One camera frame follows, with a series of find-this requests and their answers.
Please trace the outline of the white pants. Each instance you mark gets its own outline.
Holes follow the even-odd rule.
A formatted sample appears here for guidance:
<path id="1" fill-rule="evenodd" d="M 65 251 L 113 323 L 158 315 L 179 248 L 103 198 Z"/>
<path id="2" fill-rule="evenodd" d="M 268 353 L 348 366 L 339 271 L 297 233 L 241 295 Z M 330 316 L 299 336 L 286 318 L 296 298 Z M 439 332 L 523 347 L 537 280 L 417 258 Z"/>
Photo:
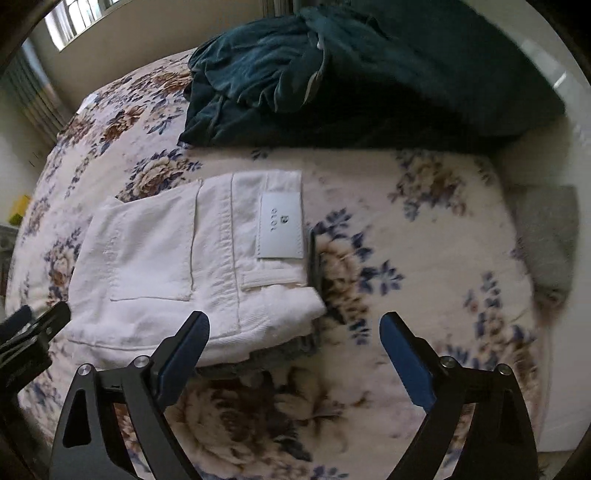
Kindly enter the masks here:
<path id="1" fill-rule="evenodd" d="M 95 212 L 69 285 L 65 338 L 99 368 L 150 355 L 200 311 L 200 366 L 238 363 L 311 334 L 301 173 L 229 173 Z"/>

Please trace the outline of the grey pillow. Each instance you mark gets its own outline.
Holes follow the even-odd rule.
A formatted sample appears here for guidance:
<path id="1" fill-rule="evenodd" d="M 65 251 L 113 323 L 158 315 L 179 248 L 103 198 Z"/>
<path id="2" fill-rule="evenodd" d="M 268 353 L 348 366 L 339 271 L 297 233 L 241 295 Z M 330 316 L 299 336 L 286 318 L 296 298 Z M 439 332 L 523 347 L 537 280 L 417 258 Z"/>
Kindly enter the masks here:
<path id="1" fill-rule="evenodd" d="M 517 234 L 517 252 L 545 309 L 559 309 L 572 290 L 579 237 L 579 205 L 571 185 L 515 185 L 507 202 Z"/>

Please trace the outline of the floral fleece blanket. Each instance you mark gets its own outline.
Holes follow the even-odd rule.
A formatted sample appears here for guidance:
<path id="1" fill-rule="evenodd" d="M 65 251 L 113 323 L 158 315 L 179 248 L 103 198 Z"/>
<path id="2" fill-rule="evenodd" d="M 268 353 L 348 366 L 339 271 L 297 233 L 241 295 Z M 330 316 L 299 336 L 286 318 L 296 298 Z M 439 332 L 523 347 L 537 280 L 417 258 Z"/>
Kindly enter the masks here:
<path id="1" fill-rule="evenodd" d="M 37 182 L 5 307 L 72 319 L 53 363 L 19 396 L 52 439 L 77 365 L 115 366 L 175 327 L 161 316 L 91 319 L 104 298 L 89 253 L 109 217 L 125 239 L 157 235 L 180 264 L 197 191 L 197 298 L 252 302 L 253 320 L 211 316 L 212 343 L 166 418 L 207 479 L 379 479 L 423 411 L 379 340 L 396 311 L 460 364 L 509 365 L 533 422 L 544 383 L 531 281 L 489 161 L 414 151 L 196 149 L 179 145 L 190 74 L 178 53 L 102 87 L 60 134 Z"/>

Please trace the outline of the grey curtain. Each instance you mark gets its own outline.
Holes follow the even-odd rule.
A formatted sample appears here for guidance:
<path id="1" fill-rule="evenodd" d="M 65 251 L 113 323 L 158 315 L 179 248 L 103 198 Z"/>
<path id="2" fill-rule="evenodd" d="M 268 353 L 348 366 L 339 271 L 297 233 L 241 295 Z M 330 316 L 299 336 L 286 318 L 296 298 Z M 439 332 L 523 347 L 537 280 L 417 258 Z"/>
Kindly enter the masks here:
<path id="1" fill-rule="evenodd" d="M 54 88 L 29 39 L 15 52 L 1 82 L 43 141 L 54 145 L 72 113 Z"/>

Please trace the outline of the window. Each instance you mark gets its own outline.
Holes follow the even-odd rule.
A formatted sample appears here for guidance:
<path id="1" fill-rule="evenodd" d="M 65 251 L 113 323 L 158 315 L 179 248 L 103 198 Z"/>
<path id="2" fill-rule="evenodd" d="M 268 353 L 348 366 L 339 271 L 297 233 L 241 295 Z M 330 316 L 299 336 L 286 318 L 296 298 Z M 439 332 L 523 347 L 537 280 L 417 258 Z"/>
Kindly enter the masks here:
<path id="1" fill-rule="evenodd" d="M 118 0 L 59 1 L 44 19 L 53 44 L 62 51 L 74 39 L 114 10 L 118 4 Z"/>

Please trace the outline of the dark teal folded clothes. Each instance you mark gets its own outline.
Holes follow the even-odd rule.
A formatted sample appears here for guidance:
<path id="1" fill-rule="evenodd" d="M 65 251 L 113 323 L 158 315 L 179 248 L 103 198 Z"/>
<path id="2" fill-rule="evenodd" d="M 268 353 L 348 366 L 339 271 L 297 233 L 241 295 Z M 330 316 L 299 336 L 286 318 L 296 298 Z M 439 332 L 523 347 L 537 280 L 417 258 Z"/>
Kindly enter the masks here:
<path id="1" fill-rule="evenodd" d="M 560 118 L 562 99 L 461 1 L 351 1 L 202 44 L 180 141 L 194 147 L 484 153 Z"/>

